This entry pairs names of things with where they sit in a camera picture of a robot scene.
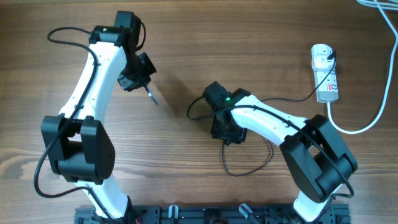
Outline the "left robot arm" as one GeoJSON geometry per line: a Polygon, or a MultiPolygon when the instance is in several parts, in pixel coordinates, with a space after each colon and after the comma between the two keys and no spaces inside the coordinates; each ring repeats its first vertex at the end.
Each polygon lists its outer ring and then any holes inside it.
{"type": "Polygon", "coordinates": [[[96,26],[88,34],[87,61],[71,97],[58,115],[46,116],[41,124],[41,160],[86,193],[93,222],[141,220],[113,175],[115,149],[104,118],[115,85],[125,91],[149,86],[156,69],[142,51],[145,39],[146,27],[133,12],[118,11],[112,26],[96,26]]]}

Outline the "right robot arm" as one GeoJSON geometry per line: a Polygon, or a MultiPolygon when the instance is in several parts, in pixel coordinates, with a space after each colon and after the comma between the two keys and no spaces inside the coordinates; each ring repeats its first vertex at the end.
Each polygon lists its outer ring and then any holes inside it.
{"type": "Polygon", "coordinates": [[[356,159],[329,122],[293,116],[264,104],[242,88],[227,91],[218,82],[202,98],[210,105],[211,134],[224,145],[241,144],[251,130],[279,146],[300,192],[293,208],[306,222],[320,217],[328,202],[357,170],[356,159]]]}

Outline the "Galaxy S25 smartphone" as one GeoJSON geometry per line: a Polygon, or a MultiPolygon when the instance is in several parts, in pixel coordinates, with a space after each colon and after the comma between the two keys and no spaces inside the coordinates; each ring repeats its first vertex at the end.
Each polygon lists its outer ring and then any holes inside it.
{"type": "Polygon", "coordinates": [[[148,86],[148,85],[144,85],[144,88],[145,88],[145,90],[146,90],[146,92],[147,92],[149,98],[150,98],[156,105],[159,105],[159,102],[156,100],[156,98],[155,98],[153,92],[151,91],[151,89],[149,88],[149,86],[148,86]]]}

